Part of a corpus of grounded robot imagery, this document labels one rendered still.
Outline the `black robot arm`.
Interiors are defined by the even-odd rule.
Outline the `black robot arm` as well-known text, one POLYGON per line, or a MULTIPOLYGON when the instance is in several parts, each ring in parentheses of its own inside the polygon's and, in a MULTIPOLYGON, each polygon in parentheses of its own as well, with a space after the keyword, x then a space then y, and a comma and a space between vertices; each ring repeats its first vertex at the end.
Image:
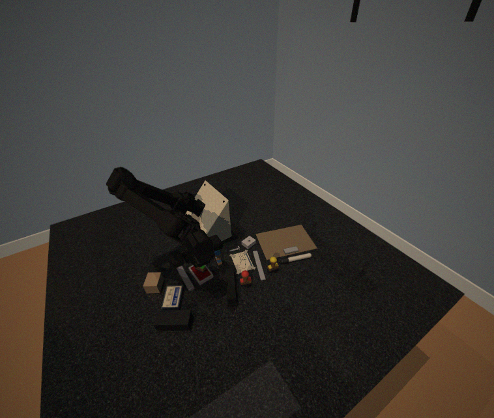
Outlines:
POLYGON ((189 214, 185 215, 189 211, 199 217, 205 207, 202 201, 195 200, 193 194, 178 191, 169 193, 137 180, 123 167, 113 170, 106 185, 110 194, 155 220, 158 228, 166 236, 182 245, 185 241, 190 242, 192 247, 189 254, 194 258, 197 267, 200 268, 214 259, 213 242, 204 230, 200 229, 196 219, 189 214), (151 199, 168 204, 172 210, 162 208, 151 199), (179 238, 182 230, 183 234, 179 238))

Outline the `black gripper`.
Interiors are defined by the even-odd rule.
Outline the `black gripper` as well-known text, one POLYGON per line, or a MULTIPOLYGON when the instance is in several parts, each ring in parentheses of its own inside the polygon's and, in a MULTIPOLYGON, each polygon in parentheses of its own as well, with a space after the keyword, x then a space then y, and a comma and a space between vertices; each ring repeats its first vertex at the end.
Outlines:
MULTIPOLYGON (((220 250, 223 248, 223 243, 217 235, 211 236, 209 238, 213 242, 214 251, 217 251, 217 250, 220 250)), ((191 263, 195 268, 197 268, 193 257, 191 258, 190 254, 189 254, 189 250, 192 247, 191 243, 186 241, 186 246, 187 246, 187 250, 185 250, 183 253, 180 253, 179 250, 176 250, 176 251, 169 253, 168 256, 169 256, 169 259, 171 261, 173 268, 178 268, 180 266, 183 266, 184 261, 186 264, 191 263)))

